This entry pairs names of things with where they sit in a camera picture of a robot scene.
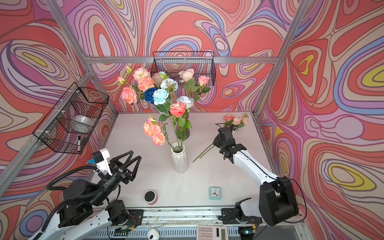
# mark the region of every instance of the white vase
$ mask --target white vase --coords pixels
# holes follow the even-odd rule
[[[188,163],[187,163],[187,155],[185,154],[185,147],[183,144],[183,151],[174,152],[171,148],[172,152],[172,160],[173,166],[175,167],[175,171],[177,173],[185,173],[187,171]]]

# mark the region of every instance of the black wire basket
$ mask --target black wire basket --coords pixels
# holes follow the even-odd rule
[[[215,53],[212,51],[156,51],[152,54],[154,60],[151,68],[151,76],[163,71],[181,85],[180,80],[182,78],[179,72],[192,68],[195,70],[195,81],[197,81],[200,76],[207,76],[209,77],[207,86],[212,87],[215,85]]]
[[[81,154],[108,104],[109,96],[77,85],[75,90],[69,89],[66,93],[73,92],[69,101],[45,130],[38,131],[48,113],[33,134],[54,152]]]

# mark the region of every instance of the flower bouquet on table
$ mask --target flower bouquet on table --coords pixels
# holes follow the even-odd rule
[[[244,114],[242,117],[238,118],[238,117],[235,117],[234,115],[232,114],[228,114],[224,117],[224,120],[225,120],[225,127],[229,127],[231,124],[233,124],[236,128],[235,128],[235,131],[238,130],[239,128],[242,128],[242,127],[245,127],[247,124],[248,124],[248,114]],[[209,145],[202,153],[200,153],[197,158],[195,158],[194,161],[196,161],[198,158],[202,158],[207,152],[209,152],[212,148],[213,148],[213,144]]]
[[[144,123],[144,133],[152,137],[152,141],[156,145],[163,145],[165,142],[171,147],[172,158],[174,160],[175,169],[178,173],[187,170],[186,155],[184,151],[183,141],[187,139],[187,130],[192,129],[191,122],[188,120],[190,108],[200,99],[202,94],[210,91],[207,87],[209,77],[200,76],[198,81],[194,79],[194,69],[179,72],[180,82],[183,84],[186,96],[174,97],[176,102],[172,100],[172,96],[176,94],[178,83],[169,78],[165,72],[155,73],[152,78],[149,76],[147,69],[141,67],[132,70],[127,66],[127,72],[133,74],[133,79],[137,84],[129,84],[122,77],[118,78],[118,84],[126,84],[122,90],[122,98],[129,104],[146,101],[154,104],[161,113],[158,120],[149,116]],[[166,129],[167,120],[177,136],[177,143],[171,144],[168,140],[168,132]]]

